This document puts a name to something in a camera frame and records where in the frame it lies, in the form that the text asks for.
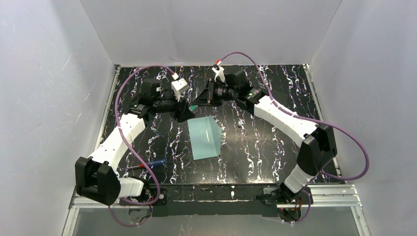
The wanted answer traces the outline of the teal envelope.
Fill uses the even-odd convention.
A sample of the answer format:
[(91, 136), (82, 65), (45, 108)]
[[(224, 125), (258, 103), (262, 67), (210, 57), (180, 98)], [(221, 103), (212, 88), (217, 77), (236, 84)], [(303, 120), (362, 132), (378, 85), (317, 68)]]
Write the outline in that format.
[(221, 154), (222, 129), (212, 116), (187, 121), (193, 160), (217, 157)]

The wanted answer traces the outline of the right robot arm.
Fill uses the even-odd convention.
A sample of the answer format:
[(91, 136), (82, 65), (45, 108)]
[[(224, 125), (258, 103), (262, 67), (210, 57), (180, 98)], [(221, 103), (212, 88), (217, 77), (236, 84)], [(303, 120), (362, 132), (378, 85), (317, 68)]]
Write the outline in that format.
[(297, 118), (296, 113), (270, 98), (266, 89), (252, 86), (237, 65), (215, 65), (212, 70), (215, 77), (208, 80), (192, 105), (219, 107), (224, 101), (234, 101), (239, 108), (269, 122), (299, 147), (297, 164), (281, 184), (281, 192), (295, 195), (336, 156), (331, 126)]

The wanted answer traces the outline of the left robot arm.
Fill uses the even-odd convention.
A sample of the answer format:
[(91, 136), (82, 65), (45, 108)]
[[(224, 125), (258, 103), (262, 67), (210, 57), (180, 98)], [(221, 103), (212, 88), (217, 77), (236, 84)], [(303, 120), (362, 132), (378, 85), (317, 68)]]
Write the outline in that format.
[(163, 87), (158, 79), (146, 78), (120, 116), (119, 125), (89, 157), (75, 163), (78, 195), (110, 206), (117, 199), (139, 197), (149, 187), (138, 177), (119, 177), (119, 162), (136, 137), (142, 133), (156, 114), (169, 113), (177, 122), (194, 118), (184, 94), (190, 86), (184, 78)]

